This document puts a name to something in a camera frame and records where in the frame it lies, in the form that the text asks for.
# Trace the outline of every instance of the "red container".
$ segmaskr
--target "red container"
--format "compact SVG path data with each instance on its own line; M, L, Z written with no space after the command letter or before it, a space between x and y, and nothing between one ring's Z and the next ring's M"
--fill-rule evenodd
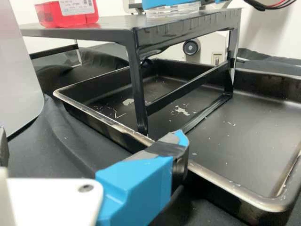
M47 28L91 24L98 21L96 0L40 0L35 8L40 24Z

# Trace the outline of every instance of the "stand leg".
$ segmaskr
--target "stand leg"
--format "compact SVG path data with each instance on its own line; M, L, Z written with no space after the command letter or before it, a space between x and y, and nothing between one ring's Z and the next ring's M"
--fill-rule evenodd
M233 93L233 83L235 76L236 55L238 51L239 26L237 29L230 31L228 60L230 61L229 76L225 81L225 92Z
M144 102L143 81L140 73L140 59L135 45L127 46L127 54L130 64L138 132L143 135L148 135L148 121Z

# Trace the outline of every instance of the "screw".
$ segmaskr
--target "screw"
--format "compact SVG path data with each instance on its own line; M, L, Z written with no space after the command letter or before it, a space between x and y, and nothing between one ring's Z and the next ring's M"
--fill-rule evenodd
M89 192L91 190L93 190L93 185L83 185L82 187L79 188L79 192Z

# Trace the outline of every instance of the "label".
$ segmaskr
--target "label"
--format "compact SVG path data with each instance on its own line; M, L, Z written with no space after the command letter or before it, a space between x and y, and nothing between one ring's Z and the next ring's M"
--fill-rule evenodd
M95 13L93 0L59 0L59 3L63 16Z

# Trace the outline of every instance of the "blue object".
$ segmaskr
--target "blue object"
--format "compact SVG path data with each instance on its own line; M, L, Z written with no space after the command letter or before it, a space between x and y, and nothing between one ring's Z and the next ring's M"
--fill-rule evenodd
M173 157L157 157L97 171L104 197L96 225L148 225L170 200L172 166Z
M172 6L177 4L189 3L199 0L142 0L142 8L150 9L159 6Z
M189 146L189 140L181 129L175 131L174 134L179 138L178 145L185 146L185 147Z

